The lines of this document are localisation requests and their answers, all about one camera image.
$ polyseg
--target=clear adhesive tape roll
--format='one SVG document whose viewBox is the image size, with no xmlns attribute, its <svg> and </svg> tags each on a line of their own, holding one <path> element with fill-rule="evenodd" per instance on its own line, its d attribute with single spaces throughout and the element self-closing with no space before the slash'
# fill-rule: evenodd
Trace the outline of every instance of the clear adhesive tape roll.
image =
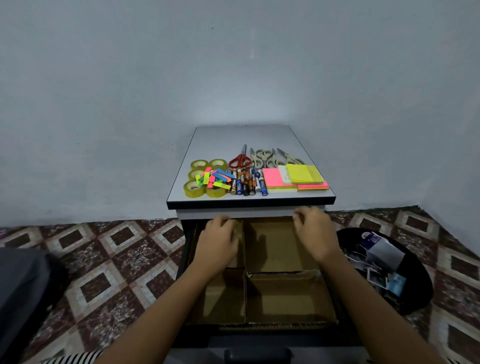
<svg viewBox="0 0 480 364">
<path fill-rule="evenodd" d="M 183 191 L 187 197 L 196 198 L 205 193 L 205 186 L 197 185 L 196 181 L 188 181 L 183 185 Z"/>
<path fill-rule="evenodd" d="M 207 188 L 206 193 L 207 196 L 214 197 L 214 198 L 219 198 L 222 196 L 225 196 L 227 194 L 227 191 L 225 188 L 213 186 L 213 188 Z"/>
<path fill-rule="evenodd" d="M 190 163 L 190 168 L 192 170 L 205 170 L 207 167 L 209 167 L 209 164 L 205 159 L 194 160 L 192 163 Z"/>
<path fill-rule="evenodd" d="M 191 170 L 190 172 L 188 172 L 188 180 L 189 181 L 196 181 L 197 179 L 195 178 L 195 176 L 199 176 L 203 172 L 204 171 L 202 171 L 202 170 Z"/>
<path fill-rule="evenodd" d="M 208 163 L 210 167 L 212 167 L 213 170 L 216 170 L 217 168 L 220 170 L 227 171 L 228 169 L 228 164 L 226 160 L 223 159 L 213 159 Z"/>
</svg>

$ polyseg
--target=person's left hand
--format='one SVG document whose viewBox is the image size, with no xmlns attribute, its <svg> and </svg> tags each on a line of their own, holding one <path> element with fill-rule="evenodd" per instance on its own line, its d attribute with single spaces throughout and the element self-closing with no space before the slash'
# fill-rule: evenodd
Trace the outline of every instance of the person's left hand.
<svg viewBox="0 0 480 364">
<path fill-rule="evenodd" d="M 223 271 L 237 255 L 239 239 L 233 234 L 234 220 L 217 216 L 207 222 L 198 238 L 195 257 L 191 266 L 209 278 Z"/>
</svg>

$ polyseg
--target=person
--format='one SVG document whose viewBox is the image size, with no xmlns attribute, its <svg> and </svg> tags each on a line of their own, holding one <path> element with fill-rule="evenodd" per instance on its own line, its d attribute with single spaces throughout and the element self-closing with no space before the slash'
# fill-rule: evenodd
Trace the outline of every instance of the person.
<svg viewBox="0 0 480 364">
<path fill-rule="evenodd" d="M 332 282 L 374 363 L 445 363 L 352 267 L 340 250 L 330 217 L 317 207 L 293 215 L 297 235 Z M 217 217 L 200 234 L 193 262 L 182 276 L 95 361 L 157 364 L 170 347 L 197 297 L 237 254 L 234 221 Z"/>
</svg>

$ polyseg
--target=floor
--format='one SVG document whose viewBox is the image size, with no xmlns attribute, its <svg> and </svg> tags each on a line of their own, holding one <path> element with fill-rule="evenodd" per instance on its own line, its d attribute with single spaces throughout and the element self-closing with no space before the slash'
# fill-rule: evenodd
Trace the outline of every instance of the floor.
<svg viewBox="0 0 480 364">
<path fill-rule="evenodd" d="M 380 231 L 414 252 L 434 297 L 406 320 L 453 363 L 480 363 L 479 257 L 415 206 L 329 215 L 337 230 Z M 107 347 L 174 282 L 184 244 L 176 219 L 0 229 L 0 247 L 52 252 L 73 279 L 22 361 Z"/>
</svg>

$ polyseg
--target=open drawer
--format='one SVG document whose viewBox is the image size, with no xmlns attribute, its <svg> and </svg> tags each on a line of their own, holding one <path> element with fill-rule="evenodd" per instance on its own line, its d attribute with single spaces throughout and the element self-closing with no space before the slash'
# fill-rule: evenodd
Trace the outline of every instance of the open drawer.
<svg viewBox="0 0 480 364">
<path fill-rule="evenodd" d="M 186 242 L 177 278 L 193 261 L 206 222 L 182 221 Z M 234 346 L 265 340 L 302 347 L 361 345 L 339 299 L 297 240 L 291 218 L 246 218 L 241 231 L 237 259 L 199 297 L 174 347 L 229 347 L 230 340 Z"/>
</svg>

